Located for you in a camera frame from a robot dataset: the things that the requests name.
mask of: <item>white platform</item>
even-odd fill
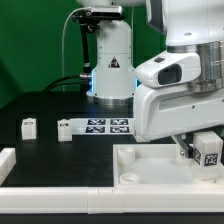
[[[176,162],[176,145],[114,145],[114,187],[0,188],[0,213],[129,212],[224,212],[223,167],[216,183],[200,182]]]

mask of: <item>blue light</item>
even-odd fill
[[[135,89],[138,88],[138,79],[135,79]]]
[[[94,70],[92,70],[92,72],[91,72],[91,76],[92,76],[92,79],[91,79],[91,93],[93,93],[93,90],[94,90],[94,88],[93,88],[93,84],[94,84]]]

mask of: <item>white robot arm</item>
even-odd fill
[[[139,6],[145,0],[77,0],[85,7],[112,10],[113,6]],[[131,28],[124,21],[102,21],[97,32],[97,66],[92,70],[90,100],[102,104],[128,104],[136,89],[132,65]]]
[[[167,51],[137,69],[135,134],[151,141],[224,123],[224,1],[147,0]]]

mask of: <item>black table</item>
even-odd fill
[[[70,118],[132,118],[132,105],[103,106],[78,93],[32,92],[0,110],[0,150],[16,148],[16,166],[2,187],[112,187],[113,144],[136,144],[132,135],[73,136],[57,141],[57,121]],[[22,119],[36,118],[38,138],[22,141]],[[153,143],[173,143],[170,138]],[[0,215],[0,223],[223,223],[223,214]]]

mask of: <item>green wall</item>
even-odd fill
[[[80,7],[75,0],[0,1],[0,107],[23,92],[42,91],[61,75],[61,36],[65,19]],[[131,10],[126,9],[130,23]],[[134,66],[164,50],[164,37],[146,25],[144,7],[135,9]],[[96,38],[89,35],[96,64]],[[66,75],[82,71],[78,23],[70,22],[65,46]]]

